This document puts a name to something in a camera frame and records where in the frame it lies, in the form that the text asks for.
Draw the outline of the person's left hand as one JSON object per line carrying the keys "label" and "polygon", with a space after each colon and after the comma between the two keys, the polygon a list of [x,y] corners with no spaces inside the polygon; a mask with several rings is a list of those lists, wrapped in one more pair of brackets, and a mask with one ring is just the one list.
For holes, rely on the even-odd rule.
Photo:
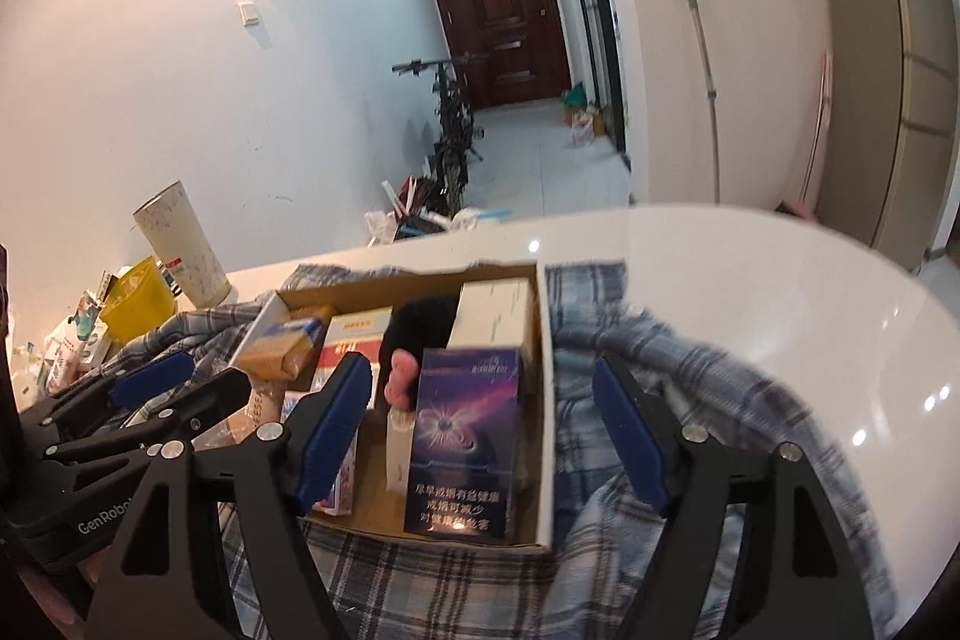
{"label": "person's left hand", "polygon": [[89,604],[109,553],[110,549],[105,548],[61,572],[44,573],[29,564],[16,564],[14,571],[65,638],[83,638]]}

